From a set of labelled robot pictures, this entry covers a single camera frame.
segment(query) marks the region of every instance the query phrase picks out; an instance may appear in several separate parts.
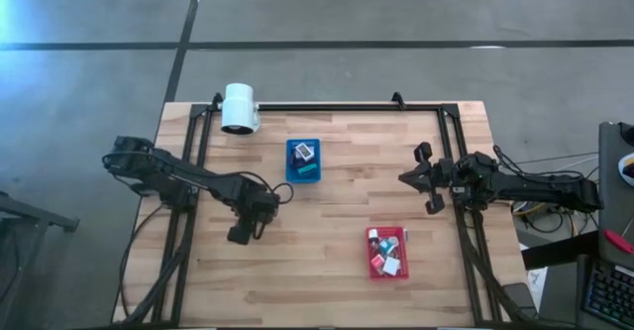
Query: keyboard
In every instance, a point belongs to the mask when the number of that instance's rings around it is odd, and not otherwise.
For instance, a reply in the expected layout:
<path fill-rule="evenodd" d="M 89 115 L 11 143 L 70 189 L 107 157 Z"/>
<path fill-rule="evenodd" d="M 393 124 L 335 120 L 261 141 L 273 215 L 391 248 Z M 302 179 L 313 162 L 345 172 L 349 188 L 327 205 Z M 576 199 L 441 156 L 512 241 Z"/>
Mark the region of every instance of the keyboard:
<path fill-rule="evenodd" d="M 634 330 L 634 272 L 594 260 L 582 308 L 618 327 Z"/>

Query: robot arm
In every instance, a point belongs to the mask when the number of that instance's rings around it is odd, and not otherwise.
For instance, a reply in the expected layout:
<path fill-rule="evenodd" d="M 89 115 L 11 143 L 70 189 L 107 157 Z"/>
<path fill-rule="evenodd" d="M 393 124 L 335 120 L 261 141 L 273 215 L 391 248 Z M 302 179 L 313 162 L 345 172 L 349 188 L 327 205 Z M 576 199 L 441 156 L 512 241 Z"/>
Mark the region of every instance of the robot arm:
<path fill-rule="evenodd" d="M 442 195 L 436 187 L 451 187 L 455 203 L 467 210 L 484 210 L 494 200 L 536 201 L 556 203 L 580 212 L 600 209 L 596 184 L 586 178 L 570 175 L 523 175 L 499 171 L 499 164 L 480 152 L 467 155 L 455 164 L 451 159 L 441 159 L 431 165 L 432 156 L 428 143 L 414 151 L 419 166 L 401 174 L 398 179 L 429 192 L 427 212 L 435 214 L 444 207 Z"/>
<path fill-rule="evenodd" d="M 146 139 L 117 137 L 113 151 L 102 162 L 108 172 L 117 177 L 139 180 L 140 183 L 130 186 L 135 192 L 142 196 L 157 192 L 160 200 L 172 208 L 187 205 L 187 197 L 196 188 L 209 191 L 238 216 L 227 239 L 241 245 L 247 245 L 252 235 L 259 239 L 264 226 L 277 215 L 279 196 L 265 181 L 259 183 L 237 172 L 209 171 L 155 148 Z"/>

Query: blue bin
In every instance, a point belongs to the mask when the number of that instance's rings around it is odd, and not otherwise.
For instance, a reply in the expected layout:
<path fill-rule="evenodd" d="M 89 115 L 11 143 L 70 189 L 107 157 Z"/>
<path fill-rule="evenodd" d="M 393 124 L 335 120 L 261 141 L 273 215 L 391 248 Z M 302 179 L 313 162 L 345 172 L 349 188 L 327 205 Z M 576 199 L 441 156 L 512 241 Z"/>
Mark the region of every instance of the blue bin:
<path fill-rule="evenodd" d="M 315 164 L 317 164 L 317 168 L 306 176 L 301 176 L 292 165 L 295 147 L 302 143 L 314 148 L 314 161 Z M 313 183 L 319 180 L 321 180 L 321 149 L 319 147 L 319 140 L 297 139 L 286 141 L 286 181 L 291 183 Z"/>

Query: wooden table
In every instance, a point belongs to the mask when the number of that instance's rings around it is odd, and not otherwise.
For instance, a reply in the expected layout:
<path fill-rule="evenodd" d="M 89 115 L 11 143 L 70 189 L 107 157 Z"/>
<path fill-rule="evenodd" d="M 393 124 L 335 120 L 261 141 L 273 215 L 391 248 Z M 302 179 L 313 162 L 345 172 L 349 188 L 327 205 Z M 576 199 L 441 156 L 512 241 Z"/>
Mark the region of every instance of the wooden table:
<path fill-rule="evenodd" d="M 469 151 L 492 155 L 483 103 L 458 104 Z M 190 105 L 165 105 L 158 148 L 180 156 Z M 427 196 L 396 179 L 416 166 L 412 152 L 419 143 L 432 144 L 432 160 L 442 155 L 434 113 L 264 112 L 261 116 L 261 129 L 240 137 L 222 133 L 220 114 L 216 114 L 205 167 L 216 172 L 250 170 L 277 184 L 284 181 L 286 140 L 319 138 L 322 179 L 296 185 L 292 202 L 280 206 L 264 236 L 248 246 L 227 242 L 235 216 L 208 193 L 201 194 L 181 326 L 472 324 L 451 199 L 445 194 L 446 210 L 430 216 L 424 207 Z M 451 137 L 456 156 L 455 135 Z M 139 218 L 158 204 L 157 199 L 144 199 Z M 168 213 L 165 210 L 152 220 L 134 244 L 125 277 L 131 305 L 143 298 L 157 278 Z M 508 207 L 491 204 L 483 215 L 499 281 L 525 282 Z M 372 281 L 365 228 L 391 225 L 409 230 L 410 277 Z M 486 318 L 481 279 L 478 288 Z M 171 290 L 165 317 L 171 307 Z M 117 306 L 114 319 L 122 315 Z"/>

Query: gray floor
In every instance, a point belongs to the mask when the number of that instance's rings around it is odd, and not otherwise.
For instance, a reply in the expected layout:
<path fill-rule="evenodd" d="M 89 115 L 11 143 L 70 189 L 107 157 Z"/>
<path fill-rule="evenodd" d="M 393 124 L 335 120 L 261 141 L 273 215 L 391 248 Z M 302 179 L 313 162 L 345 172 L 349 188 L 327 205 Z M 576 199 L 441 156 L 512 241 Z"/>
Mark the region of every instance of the gray floor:
<path fill-rule="evenodd" d="M 0 0 L 0 44 L 177 42 L 188 4 Z M 634 0 L 200 0 L 191 41 L 632 39 L 633 10 Z M 0 189 L 81 219 L 75 234 L 48 235 L 21 328 L 108 323 L 138 198 L 99 159 L 117 135 L 154 137 L 174 56 L 0 51 Z M 599 122 L 634 122 L 633 60 L 618 48 L 189 52 L 175 99 L 210 100 L 240 81 L 263 101 L 483 100 L 495 141 L 524 161 L 595 151 Z M 572 311 L 546 303 L 551 317 Z"/>

